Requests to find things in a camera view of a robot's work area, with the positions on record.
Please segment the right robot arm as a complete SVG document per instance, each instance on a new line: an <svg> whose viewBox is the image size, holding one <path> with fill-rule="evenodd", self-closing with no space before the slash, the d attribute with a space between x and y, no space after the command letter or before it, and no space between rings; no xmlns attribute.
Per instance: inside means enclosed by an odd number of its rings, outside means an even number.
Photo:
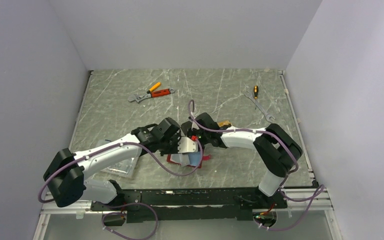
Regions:
<svg viewBox="0 0 384 240"><path fill-rule="evenodd" d="M195 119L189 117L180 129L187 137L197 137L202 146L255 150L267 168L255 194L256 203L262 208L275 201L275 193L287 176L298 169L303 155L300 145L276 123L263 128L237 128L229 121L217 123L204 112Z"/></svg>

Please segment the clear plastic screw box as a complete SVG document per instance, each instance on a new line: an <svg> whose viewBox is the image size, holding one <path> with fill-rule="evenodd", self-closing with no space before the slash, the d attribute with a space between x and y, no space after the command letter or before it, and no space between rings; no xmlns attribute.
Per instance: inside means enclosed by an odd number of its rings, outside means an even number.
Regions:
<svg viewBox="0 0 384 240"><path fill-rule="evenodd" d="M102 172L132 179L139 158L128 158L102 169Z"/></svg>

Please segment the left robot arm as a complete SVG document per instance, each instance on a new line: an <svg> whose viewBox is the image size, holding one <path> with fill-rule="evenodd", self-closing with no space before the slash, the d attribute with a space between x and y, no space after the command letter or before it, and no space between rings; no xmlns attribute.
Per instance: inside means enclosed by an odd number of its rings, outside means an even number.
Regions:
<svg viewBox="0 0 384 240"><path fill-rule="evenodd" d="M77 152L62 149L44 173L45 186L60 208L79 200L90 200L117 210L124 203L121 187L114 180L99 181L92 176L118 162L145 154L173 153L180 139L180 125L166 117L159 124L137 127L118 140L92 149Z"/></svg>

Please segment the silver credit card stack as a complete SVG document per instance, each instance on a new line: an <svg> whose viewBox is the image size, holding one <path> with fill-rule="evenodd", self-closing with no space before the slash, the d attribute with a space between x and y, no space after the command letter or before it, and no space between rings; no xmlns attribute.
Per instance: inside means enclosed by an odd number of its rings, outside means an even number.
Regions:
<svg viewBox="0 0 384 240"><path fill-rule="evenodd" d="M182 167L196 167L201 165L201 153L191 152L184 154L172 154L170 161L175 164L179 164Z"/></svg>

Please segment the aluminium frame rail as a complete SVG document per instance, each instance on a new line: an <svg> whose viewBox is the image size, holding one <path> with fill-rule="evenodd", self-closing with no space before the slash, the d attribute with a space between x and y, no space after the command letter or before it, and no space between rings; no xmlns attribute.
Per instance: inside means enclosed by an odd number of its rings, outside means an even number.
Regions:
<svg viewBox="0 0 384 240"><path fill-rule="evenodd" d="M287 187L266 198L252 187L196 189L127 189L112 203L81 200L67 195L61 199L48 193L35 232L45 234L51 214L100 214L106 226L124 223L175 220L236 219L274 224L276 212L324 211L332 238L342 239L328 191L318 187Z"/></svg>

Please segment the silver open end wrench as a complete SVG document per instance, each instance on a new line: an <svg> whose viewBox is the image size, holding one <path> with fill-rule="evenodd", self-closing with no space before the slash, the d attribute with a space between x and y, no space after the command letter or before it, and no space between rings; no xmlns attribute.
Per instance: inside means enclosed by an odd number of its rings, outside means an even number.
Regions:
<svg viewBox="0 0 384 240"><path fill-rule="evenodd" d="M273 115L271 115L270 113L268 113L264 108L263 106L258 102L258 100L256 98L254 98L254 95L250 92L245 92L244 95L250 99L254 104L255 104L255 107L257 109L259 109L262 114L264 115L266 121L268 121L269 123L274 123L275 121L275 117Z"/></svg>

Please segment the red handled adjustable wrench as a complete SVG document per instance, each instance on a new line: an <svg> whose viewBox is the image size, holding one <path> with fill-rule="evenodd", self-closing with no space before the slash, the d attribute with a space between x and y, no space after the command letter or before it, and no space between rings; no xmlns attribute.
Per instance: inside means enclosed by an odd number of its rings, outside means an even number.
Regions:
<svg viewBox="0 0 384 240"><path fill-rule="evenodd" d="M158 97L163 97L167 95L174 94L176 90L174 88L166 88L162 90L155 90L152 91L151 93L147 93L143 96L139 96L137 94L132 94L131 96L128 97L128 102L136 102L136 103L141 103L143 100L151 99L151 98L158 98Z"/></svg>

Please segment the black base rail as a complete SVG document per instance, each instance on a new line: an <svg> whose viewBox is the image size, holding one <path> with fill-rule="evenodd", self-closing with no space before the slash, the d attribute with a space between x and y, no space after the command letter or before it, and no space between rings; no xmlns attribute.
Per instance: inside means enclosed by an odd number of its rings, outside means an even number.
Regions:
<svg viewBox="0 0 384 240"><path fill-rule="evenodd" d="M104 205L97 200L92 212L123 210L127 223L160 221L236 219L251 221L254 213L273 212L288 207L281 194L265 197L257 187L223 187L190 189L125 189L122 198Z"/></svg>

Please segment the red leather card holder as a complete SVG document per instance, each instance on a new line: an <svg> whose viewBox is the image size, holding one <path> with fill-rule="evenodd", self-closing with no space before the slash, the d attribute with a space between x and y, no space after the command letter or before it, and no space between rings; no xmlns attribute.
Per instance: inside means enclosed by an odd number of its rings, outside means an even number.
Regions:
<svg viewBox="0 0 384 240"><path fill-rule="evenodd" d="M166 158L166 161L171 164L177 164L182 167L192 167L198 168L202 167L202 162L208 161L211 159L211 155L203 155L201 156L201 152L191 152L185 154L169 154Z"/></svg>

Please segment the orange black screwdriver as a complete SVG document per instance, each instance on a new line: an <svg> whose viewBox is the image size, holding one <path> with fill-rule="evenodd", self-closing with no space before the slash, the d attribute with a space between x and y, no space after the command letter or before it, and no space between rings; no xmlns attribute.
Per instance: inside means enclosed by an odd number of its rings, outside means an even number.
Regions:
<svg viewBox="0 0 384 240"><path fill-rule="evenodd" d="M253 87L253 98L254 98L255 100L257 100L257 99L258 99L258 96L259 96L259 86L258 86L258 85L255 85L255 86Z"/></svg>

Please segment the orange handled pliers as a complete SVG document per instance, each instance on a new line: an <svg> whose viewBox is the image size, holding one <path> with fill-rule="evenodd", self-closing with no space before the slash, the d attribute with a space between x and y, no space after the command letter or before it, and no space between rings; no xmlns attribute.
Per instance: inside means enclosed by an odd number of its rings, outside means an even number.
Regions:
<svg viewBox="0 0 384 240"><path fill-rule="evenodd" d="M156 89L158 89L159 87L161 86L161 82L157 82L156 84L154 84L150 89L148 89L146 91L147 94L151 94L153 91L155 91Z"/></svg>

